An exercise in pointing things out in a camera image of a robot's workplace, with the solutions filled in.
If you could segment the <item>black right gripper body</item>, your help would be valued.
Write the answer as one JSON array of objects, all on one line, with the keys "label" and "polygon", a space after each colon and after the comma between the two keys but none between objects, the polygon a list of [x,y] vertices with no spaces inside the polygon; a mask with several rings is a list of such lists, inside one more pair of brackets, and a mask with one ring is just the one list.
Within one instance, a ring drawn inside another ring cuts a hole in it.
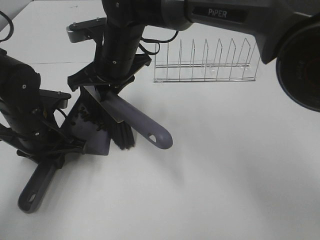
[{"label": "black right gripper body", "polygon": [[107,86],[122,88],[135,78],[144,66],[149,66],[151,58],[146,53],[119,51],[115,54],[102,53],[94,61],[73,75],[67,77],[67,84],[74,92],[84,86]]}]

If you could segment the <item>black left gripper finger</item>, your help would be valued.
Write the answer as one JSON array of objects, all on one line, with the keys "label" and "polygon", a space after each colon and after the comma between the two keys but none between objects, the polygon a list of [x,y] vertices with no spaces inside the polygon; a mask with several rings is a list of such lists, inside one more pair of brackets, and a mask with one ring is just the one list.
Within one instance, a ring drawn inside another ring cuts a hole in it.
[{"label": "black left gripper finger", "polygon": [[53,163],[56,169],[62,169],[65,164],[65,156],[58,156],[53,160]]}]

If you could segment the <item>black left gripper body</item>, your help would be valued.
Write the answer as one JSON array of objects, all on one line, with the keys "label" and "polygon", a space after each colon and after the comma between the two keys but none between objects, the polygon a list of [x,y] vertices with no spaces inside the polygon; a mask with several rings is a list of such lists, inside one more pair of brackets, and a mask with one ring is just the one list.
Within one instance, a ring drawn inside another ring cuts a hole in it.
[{"label": "black left gripper body", "polygon": [[70,115],[65,116],[61,126],[58,126],[54,114],[45,108],[33,109],[30,117],[37,128],[30,133],[19,134],[18,156],[41,163],[68,153],[84,153],[86,140],[71,132]]}]

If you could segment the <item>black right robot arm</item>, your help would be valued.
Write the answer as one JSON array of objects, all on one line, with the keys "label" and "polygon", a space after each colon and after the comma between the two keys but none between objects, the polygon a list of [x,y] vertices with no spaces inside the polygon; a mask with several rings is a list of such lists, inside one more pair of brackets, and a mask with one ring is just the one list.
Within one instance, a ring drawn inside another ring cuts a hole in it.
[{"label": "black right robot arm", "polygon": [[123,88],[152,53],[141,49],[146,26],[181,32],[192,24],[252,35],[264,64],[276,62],[283,91],[320,110],[320,3],[317,0],[104,0],[106,16],[67,28],[71,42],[94,40],[94,61],[68,77],[71,90]]}]

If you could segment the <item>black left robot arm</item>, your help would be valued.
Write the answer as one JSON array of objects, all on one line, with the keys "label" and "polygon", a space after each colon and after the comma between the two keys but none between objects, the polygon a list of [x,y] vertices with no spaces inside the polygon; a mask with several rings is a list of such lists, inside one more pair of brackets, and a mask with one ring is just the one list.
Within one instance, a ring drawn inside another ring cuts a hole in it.
[{"label": "black left robot arm", "polygon": [[9,124],[0,127],[1,141],[37,164],[69,153],[83,154],[85,140],[59,127],[54,116],[72,96],[40,86],[39,73],[0,50],[0,112]]}]

